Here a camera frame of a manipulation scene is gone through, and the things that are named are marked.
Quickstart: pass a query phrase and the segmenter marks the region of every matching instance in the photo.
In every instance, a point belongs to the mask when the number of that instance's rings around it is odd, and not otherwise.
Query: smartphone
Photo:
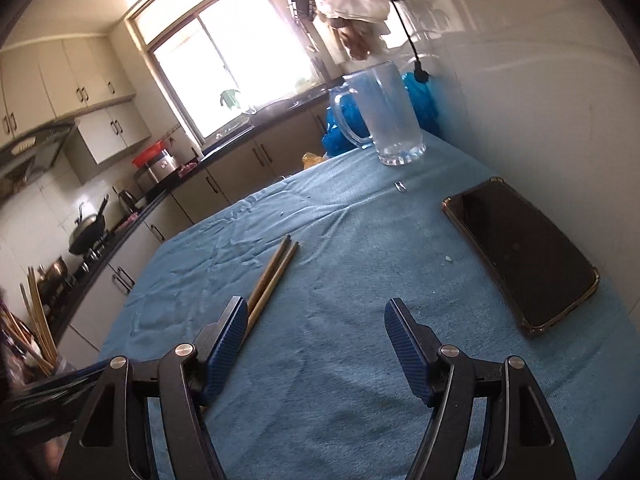
[[[527,335],[542,334],[598,288],[600,275],[551,220],[493,177],[442,203]]]

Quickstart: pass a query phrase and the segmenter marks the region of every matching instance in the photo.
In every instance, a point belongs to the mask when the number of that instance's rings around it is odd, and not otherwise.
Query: blue gripper pad
[[[222,392],[242,344],[248,319],[249,312],[246,302],[242,300],[207,360],[206,378],[200,393],[200,403],[203,406],[212,403]]]
[[[428,404],[434,392],[429,384],[429,364],[415,335],[404,323],[394,301],[385,306],[385,328],[412,393]]]

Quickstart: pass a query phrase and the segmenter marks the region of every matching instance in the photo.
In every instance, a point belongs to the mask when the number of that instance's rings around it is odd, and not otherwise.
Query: metal screw
[[[175,347],[175,354],[179,355],[180,357],[189,355],[191,352],[193,352],[193,345],[190,345],[189,343],[182,343],[181,345]]]
[[[118,368],[122,368],[125,364],[127,364],[127,358],[122,357],[121,355],[119,355],[118,357],[114,357],[109,363],[111,368],[115,368],[116,370]]]
[[[458,357],[460,348],[453,345],[443,345],[442,348],[440,348],[440,352],[446,357]]]
[[[517,370],[524,368],[524,360],[522,359],[522,357],[518,357],[517,355],[512,355],[511,357],[509,357],[508,362],[511,366],[513,366]]]

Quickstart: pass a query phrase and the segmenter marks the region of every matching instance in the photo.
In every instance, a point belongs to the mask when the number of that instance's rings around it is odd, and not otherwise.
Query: red container
[[[158,140],[158,142],[154,142],[144,152],[134,158],[133,163],[136,165],[136,168],[140,169],[164,149],[164,140]]]

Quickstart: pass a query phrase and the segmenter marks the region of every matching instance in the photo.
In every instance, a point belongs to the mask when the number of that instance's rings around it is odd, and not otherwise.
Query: window
[[[133,21],[202,142],[242,112],[319,82],[269,0],[152,0]]]

